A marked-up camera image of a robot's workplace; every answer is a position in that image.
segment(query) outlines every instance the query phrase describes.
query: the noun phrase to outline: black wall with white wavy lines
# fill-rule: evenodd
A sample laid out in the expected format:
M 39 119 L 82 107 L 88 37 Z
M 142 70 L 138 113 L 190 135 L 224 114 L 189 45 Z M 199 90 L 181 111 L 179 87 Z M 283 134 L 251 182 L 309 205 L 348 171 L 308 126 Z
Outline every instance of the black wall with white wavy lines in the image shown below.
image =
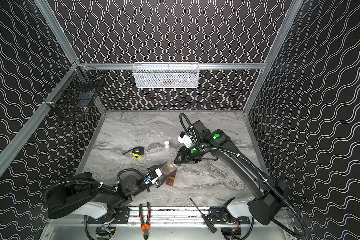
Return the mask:
M 0 178 L 0 240 L 38 240 L 48 219 L 43 191 L 74 175 L 100 115 L 66 122 L 51 111 Z
M 84 63 L 260 63 L 291 0 L 48 2 Z
M 0 1 L 0 153 L 70 63 L 33 0 Z M 41 193 L 72 176 L 99 120 L 63 122 L 50 112 L 0 178 L 0 240 L 37 240 L 46 223 Z
M 195 89 L 137 88 L 132 71 L 109 71 L 99 96 L 108 110 L 240 111 L 259 70 L 201 70 Z
M 360 240 L 360 0 L 304 2 L 248 117 L 310 238 Z
M 0 1 L 0 153 L 69 66 L 32 0 Z

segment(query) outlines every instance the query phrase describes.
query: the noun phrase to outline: pliers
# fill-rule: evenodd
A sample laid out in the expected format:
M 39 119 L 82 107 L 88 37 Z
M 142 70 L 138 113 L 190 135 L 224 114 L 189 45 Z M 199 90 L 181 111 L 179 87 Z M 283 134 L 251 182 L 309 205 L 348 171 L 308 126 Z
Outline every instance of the pliers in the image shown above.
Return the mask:
M 144 239 L 148 239 L 148 230 L 151 227 L 151 205 L 149 202 L 147 202 L 147 209 L 148 209 L 148 215 L 147 215 L 147 224 L 144 224 L 144 216 L 143 216 L 143 204 L 140 204 L 139 206 L 139 216 L 140 216 L 140 222 L 141 222 L 141 230 L 143 230 L 143 236 Z

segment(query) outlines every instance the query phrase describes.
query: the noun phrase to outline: gray marble countertop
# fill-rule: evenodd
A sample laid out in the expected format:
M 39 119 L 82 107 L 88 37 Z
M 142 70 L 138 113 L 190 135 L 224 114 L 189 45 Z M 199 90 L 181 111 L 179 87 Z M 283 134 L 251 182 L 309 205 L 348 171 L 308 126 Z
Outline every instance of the gray marble countertop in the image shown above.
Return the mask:
M 191 122 L 201 120 L 214 131 L 223 130 L 238 149 L 259 167 L 256 153 L 241 112 L 185 112 Z M 135 168 L 144 175 L 147 168 L 173 160 L 182 146 L 177 137 L 182 132 L 179 112 L 108 112 L 86 162 L 83 172 L 91 172 L 96 180 L 115 184 L 116 175 L 125 168 Z M 170 149 L 164 148 L 164 141 Z M 123 152 L 145 148 L 144 158 Z M 173 186 L 151 187 L 133 198 L 131 206 L 150 202 L 152 206 L 221 206 L 231 197 L 249 197 L 251 192 L 242 180 L 222 161 L 201 161 L 182 165 Z

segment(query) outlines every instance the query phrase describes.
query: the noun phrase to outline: screwdriver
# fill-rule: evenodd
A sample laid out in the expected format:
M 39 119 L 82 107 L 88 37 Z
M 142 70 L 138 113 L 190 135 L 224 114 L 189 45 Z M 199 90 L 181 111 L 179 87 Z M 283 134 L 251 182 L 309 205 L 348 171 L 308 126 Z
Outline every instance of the screwdriver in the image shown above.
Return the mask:
M 209 230 L 211 230 L 212 233 L 216 233 L 217 229 L 215 228 L 215 226 L 213 225 L 211 220 L 209 220 L 209 218 L 205 214 L 203 214 L 202 211 L 200 211 L 200 209 L 196 206 L 196 204 L 192 200 L 192 198 L 190 198 L 190 199 L 191 199 L 192 203 L 195 205 L 195 207 L 197 208 L 197 210 L 199 210 L 199 212 L 202 215 L 202 218 L 204 219 L 204 222 L 208 226 Z

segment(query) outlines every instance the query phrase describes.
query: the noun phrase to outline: white wire basket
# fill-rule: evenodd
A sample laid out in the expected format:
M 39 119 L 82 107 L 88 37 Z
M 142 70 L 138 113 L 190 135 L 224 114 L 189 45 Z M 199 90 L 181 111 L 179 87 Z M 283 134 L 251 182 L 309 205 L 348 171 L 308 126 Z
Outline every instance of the white wire basket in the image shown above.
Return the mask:
M 138 88 L 197 88 L 199 63 L 134 63 Z

